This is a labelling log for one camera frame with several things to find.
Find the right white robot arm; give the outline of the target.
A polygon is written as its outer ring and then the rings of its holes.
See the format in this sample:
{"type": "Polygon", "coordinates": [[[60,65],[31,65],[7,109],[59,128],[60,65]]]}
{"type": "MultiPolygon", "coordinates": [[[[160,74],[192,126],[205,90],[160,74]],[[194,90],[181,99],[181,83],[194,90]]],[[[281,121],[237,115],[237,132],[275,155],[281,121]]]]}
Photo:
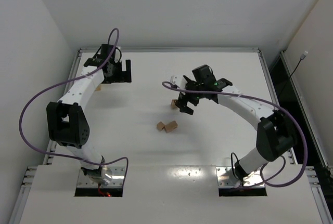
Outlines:
{"type": "Polygon", "coordinates": [[[273,162],[297,144],[291,119],[273,106],[261,104],[253,99],[237,97],[237,88],[225,78],[216,79],[211,68],[204,64],[192,71],[194,80],[187,76],[172,76],[173,88],[181,89],[175,105],[180,112],[192,115],[188,103],[198,105],[200,99],[212,100],[227,107],[256,131],[255,147],[234,165],[237,179],[243,180],[262,165],[273,162]]]}

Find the wooden block stack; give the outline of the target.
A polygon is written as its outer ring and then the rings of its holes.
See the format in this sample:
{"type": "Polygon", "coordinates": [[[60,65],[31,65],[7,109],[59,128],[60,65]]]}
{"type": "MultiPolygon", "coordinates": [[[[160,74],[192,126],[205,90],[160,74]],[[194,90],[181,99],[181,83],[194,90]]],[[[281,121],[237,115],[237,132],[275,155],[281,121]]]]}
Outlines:
{"type": "Polygon", "coordinates": [[[174,131],[177,128],[178,128],[178,124],[177,124],[176,121],[171,121],[171,122],[169,122],[168,124],[166,124],[164,126],[164,129],[167,133],[170,133],[170,132],[174,131]]]}

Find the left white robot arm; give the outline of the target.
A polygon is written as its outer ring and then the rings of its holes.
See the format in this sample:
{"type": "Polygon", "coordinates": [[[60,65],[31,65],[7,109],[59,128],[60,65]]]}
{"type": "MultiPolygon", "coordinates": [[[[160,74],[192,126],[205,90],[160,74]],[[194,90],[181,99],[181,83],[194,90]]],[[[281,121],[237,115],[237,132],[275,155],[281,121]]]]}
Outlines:
{"type": "Polygon", "coordinates": [[[90,128],[84,110],[101,84],[131,83],[131,62],[122,62],[121,58],[119,47],[101,45],[83,64],[81,78],[58,101],[46,107],[50,139],[79,158],[86,175],[99,177],[105,168],[105,159],[89,140],[90,128]]]}

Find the small wooden cube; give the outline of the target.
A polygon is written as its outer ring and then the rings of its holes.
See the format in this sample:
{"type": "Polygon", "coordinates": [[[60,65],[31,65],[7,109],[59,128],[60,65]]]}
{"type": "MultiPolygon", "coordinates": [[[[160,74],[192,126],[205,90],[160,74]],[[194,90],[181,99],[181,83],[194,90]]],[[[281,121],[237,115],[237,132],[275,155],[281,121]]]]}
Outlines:
{"type": "Polygon", "coordinates": [[[165,124],[163,122],[159,122],[157,125],[157,130],[162,131],[165,128],[165,124]]]}

